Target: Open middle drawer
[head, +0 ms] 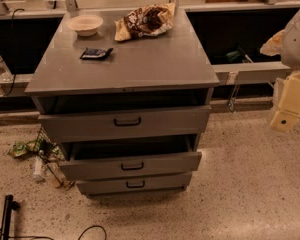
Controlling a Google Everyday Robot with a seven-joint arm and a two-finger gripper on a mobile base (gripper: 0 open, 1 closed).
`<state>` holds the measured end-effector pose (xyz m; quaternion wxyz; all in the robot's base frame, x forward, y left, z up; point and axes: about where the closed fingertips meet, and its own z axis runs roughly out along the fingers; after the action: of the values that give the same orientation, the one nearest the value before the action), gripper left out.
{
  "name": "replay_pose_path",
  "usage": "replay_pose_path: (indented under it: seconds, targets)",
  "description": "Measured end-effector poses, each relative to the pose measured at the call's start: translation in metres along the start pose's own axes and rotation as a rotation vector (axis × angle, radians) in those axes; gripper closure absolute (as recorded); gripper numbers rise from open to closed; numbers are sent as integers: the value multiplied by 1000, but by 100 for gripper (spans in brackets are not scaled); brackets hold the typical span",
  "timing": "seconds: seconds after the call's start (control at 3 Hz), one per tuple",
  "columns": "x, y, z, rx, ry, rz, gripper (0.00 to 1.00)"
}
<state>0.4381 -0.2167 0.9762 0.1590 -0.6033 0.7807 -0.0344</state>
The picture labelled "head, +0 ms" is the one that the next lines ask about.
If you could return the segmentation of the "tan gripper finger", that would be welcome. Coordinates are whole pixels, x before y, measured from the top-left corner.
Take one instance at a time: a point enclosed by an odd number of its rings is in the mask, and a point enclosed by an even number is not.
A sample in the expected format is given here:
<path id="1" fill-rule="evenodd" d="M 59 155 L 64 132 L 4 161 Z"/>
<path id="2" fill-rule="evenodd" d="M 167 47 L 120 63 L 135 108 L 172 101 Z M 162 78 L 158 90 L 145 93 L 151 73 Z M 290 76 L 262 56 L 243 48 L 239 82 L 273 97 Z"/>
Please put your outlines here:
<path id="1" fill-rule="evenodd" d="M 274 34 L 266 43 L 262 45 L 260 48 L 260 53 L 267 56 L 280 55 L 284 34 L 284 30 L 280 30 Z"/>

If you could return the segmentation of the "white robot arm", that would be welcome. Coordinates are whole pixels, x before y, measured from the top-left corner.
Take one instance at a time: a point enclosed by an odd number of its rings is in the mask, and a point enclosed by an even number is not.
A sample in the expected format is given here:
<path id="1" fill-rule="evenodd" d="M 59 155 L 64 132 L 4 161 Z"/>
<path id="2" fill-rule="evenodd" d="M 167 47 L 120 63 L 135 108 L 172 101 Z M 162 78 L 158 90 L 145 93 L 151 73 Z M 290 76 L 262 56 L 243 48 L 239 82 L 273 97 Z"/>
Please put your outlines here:
<path id="1" fill-rule="evenodd" d="M 281 56 L 281 62 L 293 70 L 300 70 L 300 9 L 286 27 L 274 34 L 260 48 L 267 56 Z"/>

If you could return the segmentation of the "yellowish robot base part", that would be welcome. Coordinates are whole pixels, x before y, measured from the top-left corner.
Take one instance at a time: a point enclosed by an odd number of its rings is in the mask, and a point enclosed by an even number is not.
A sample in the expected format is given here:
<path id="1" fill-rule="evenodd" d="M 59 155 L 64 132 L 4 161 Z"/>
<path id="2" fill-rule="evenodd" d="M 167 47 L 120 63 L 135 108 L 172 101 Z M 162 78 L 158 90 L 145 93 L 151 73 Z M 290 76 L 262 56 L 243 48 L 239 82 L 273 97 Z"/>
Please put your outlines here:
<path id="1" fill-rule="evenodd" d="M 280 89 L 270 127 L 279 132 L 288 132 L 300 121 L 300 71 L 283 80 Z"/>

